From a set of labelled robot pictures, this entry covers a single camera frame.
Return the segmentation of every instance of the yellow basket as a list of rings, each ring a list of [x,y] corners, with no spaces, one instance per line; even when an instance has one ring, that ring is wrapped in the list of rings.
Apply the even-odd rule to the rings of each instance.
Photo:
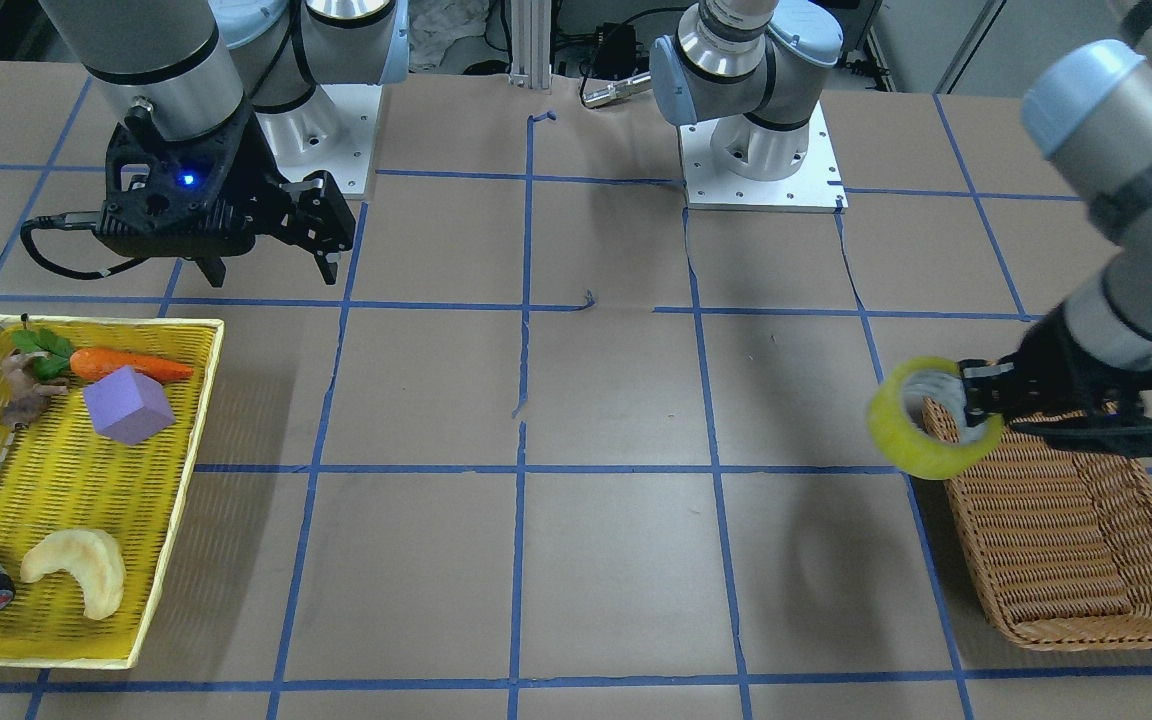
[[[77,347],[111,347],[182,361],[194,377],[164,386],[175,423],[128,447],[97,435],[83,404],[83,381],[53,397],[23,432],[0,425],[0,562],[17,597],[0,611],[0,666],[127,669],[162,592],[184,509],[189,477],[215,380],[223,323],[32,316]],[[0,361],[12,354],[15,316],[0,314]],[[0,374],[0,409],[10,400]],[[78,584],[55,573],[18,582],[20,560],[41,538],[65,528],[99,528],[114,536],[127,566],[123,605],[114,615],[83,617]]]

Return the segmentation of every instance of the purple block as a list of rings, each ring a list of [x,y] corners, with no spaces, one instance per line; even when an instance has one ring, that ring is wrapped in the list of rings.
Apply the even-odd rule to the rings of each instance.
[[[137,445],[175,420],[168,395],[154,378],[131,365],[83,388],[96,432],[123,445]]]

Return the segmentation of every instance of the carrot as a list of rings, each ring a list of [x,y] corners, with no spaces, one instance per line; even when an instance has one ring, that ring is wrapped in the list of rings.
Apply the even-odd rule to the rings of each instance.
[[[108,347],[83,347],[69,356],[70,372],[84,381],[99,381],[123,365],[131,365],[137,373],[154,378],[158,382],[183,381],[194,374],[191,366],[174,359],[109,350]]]

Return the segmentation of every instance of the white mounting plate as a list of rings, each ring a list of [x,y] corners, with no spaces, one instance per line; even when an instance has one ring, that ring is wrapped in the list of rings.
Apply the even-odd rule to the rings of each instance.
[[[753,181],[723,169],[708,149],[718,120],[679,128],[687,206],[698,210],[780,210],[785,213],[833,213],[847,206],[829,129],[817,103],[812,111],[812,143],[803,167],[782,181]]]
[[[338,106],[340,124],[347,134],[326,147],[308,152],[298,164],[282,164],[278,168],[291,182],[297,182],[314,170],[328,170],[348,200],[362,200],[371,179],[371,160],[376,154],[376,128],[380,120],[379,85],[324,85]]]

